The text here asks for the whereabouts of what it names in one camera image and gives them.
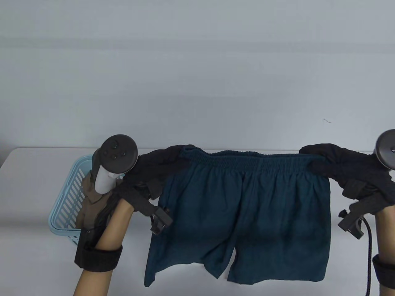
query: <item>light blue basket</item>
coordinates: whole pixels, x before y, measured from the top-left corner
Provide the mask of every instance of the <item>light blue basket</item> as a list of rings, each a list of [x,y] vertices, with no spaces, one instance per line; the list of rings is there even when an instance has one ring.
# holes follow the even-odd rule
[[[79,158],[59,193],[58,198],[49,214],[49,229],[60,236],[67,236],[78,245],[80,230],[75,229],[75,221],[85,196],[82,192],[82,179],[92,169],[92,155]]]

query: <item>black glove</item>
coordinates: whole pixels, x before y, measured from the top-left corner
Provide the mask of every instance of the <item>black glove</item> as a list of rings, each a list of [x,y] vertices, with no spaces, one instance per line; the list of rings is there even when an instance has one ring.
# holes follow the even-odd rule
[[[389,169],[374,154],[367,155],[334,144],[308,145],[300,149],[299,153],[325,156],[326,162],[313,161],[309,169],[335,180],[342,188],[350,179],[368,183],[370,188],[366,188],[357,199],[379,190],[387,202],[395,204],[395,183],[391,180]]]
[[[186,158],[179,157],[185,145],[171,146],[139,156],[134,167],[125,174],[123,182],[113,189],[113,194],[125,199],[144,215],[149,215],[145,199],[156,199],[162,193],[166,179],[189,167]]]

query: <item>black cable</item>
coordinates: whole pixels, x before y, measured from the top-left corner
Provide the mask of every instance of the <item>black cable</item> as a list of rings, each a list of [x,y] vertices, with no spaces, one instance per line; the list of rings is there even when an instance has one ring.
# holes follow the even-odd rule
[[[369,237],[369,247],[368,247],[368,281],[366,286],[366,294],[365,296],[370,295],[371,290],[371,282],[372,282],[372,230],[369,226],[368,221],[364,217],[362,217],[362,221],[366,225],[366,229],[368,230],[368,237]]]

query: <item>white table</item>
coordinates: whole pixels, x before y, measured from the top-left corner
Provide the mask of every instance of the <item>white table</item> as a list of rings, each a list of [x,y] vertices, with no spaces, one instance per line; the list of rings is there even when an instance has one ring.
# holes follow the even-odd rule
[[[73,294],[81,273],[73,262],[76,246],[67,238],[52,234],[47,219],[74,161],[94,151],[94,148],[18,148],[4,162],[0,169],[0,295]],[[331,184],[331,254],[322,282],[264,281],[241,286],[225,280],[228,270],[217,280],[203,266],[191,264],[158,273],[151,287],[145,288],[150,221],[136,213],[109,295],[364,295],[367,235],[357,241],[337,227],[337,214],[348,207],[349,201],[341,197],[337,185]],[[378,283],[374,275],[372,278],[372,295],[376,295]]]

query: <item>teal shorts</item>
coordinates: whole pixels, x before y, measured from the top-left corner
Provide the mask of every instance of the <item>teal shorts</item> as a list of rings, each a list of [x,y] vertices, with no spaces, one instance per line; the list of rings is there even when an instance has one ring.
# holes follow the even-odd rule
[[[321,156],[262,155],[187,147],[191,167],[171,177],[159,204],[173,224],[152,236],[145,286],[175,264],[202,263],[218,278],[236,250],[228,280],[321,281],[331,240],[327,178],[307,165]]]

